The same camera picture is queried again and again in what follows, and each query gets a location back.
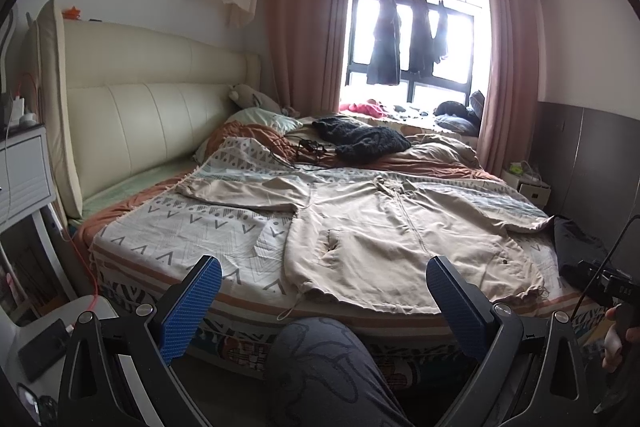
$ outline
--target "floor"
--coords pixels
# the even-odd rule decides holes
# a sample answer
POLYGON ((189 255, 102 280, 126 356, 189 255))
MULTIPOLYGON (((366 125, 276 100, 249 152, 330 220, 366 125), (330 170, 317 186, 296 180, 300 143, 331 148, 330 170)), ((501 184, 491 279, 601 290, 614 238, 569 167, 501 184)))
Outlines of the floor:
POLYGON ((266 388, 262 380, 220 369, 189 355, 174 360, 171 367, 212 425, 266 425, 266 388))

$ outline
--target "beige jacket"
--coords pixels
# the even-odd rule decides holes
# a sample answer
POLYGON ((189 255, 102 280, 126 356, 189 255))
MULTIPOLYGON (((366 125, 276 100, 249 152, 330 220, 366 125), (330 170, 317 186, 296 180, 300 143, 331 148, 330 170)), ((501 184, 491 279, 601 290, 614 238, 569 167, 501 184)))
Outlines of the beige jacket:
POLYGON ((285 275, 301 293, 315 290, 380 312, 438 313, 427 261, 445 255, 492 301, 543 287, 540 271, 507 230, 533 232, 541 217, 481 212, 457 193, 375 179, 362 183, 263 183, 192 178, 178 191, 211 203, 294 213, 285 275))

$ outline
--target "stuffed toy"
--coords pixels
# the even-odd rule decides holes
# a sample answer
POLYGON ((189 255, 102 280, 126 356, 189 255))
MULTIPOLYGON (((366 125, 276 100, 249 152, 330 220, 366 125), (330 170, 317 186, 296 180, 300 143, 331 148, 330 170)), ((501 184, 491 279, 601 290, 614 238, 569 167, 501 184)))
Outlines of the stuffed toy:
POLYGON ((259 107, 276 114, 283 114, 289 118, 297 118, 300 116, 300 113, 292 107, 281 108, 277 102, 271 100, 267 95, 256 91, 253 87, 247 86, 246 84, 233 86, 229 91, 229 98, 236 102, 236 105, 242 109, 259 107))

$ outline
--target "window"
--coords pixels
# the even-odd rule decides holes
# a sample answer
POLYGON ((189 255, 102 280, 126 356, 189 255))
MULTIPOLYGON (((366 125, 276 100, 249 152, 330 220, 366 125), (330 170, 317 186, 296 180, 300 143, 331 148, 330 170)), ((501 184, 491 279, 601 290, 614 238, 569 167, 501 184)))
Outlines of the window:
MULTIPOLYGON (((441 102, 454 100, 468 105, 474 62, 474 17, 446 8, 449 28, 448 55, 433 65, 433 76, 410 73, 409 44, 413 11, 411 0, 395 0, 400 17, 400 84, 399 86, 367 85, 367 66, 373 51, 373 29, 378 20, 378 0, 353 0, 348 66, 343 98, 360 101, 375 98, 384 103, 413 102, 427 110, 441 102)), ((438 6, 429 4, 431 33, 438 28, 438 6)))

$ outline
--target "blue gripper pad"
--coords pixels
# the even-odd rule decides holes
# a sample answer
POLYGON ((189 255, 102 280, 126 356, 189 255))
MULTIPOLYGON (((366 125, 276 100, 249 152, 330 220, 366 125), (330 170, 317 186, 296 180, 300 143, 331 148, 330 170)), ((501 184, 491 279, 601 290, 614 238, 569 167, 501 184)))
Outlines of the blue gripper pad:
MULTIPOLYGON (((191 269, 185 280, 193 276, 198 265, 191 269)), ((187 288, 182 291, 159 328, 158 347, 166 365, 184 355, 198 325, 220 290, 221 283, 220 263, 216 258, 209 257, 193 280, 188 282, 187 288)))
POLYGON ((427 286, 462 351, 482 362, 497 329, 489 300, 442 256, 427 263, 427 286))

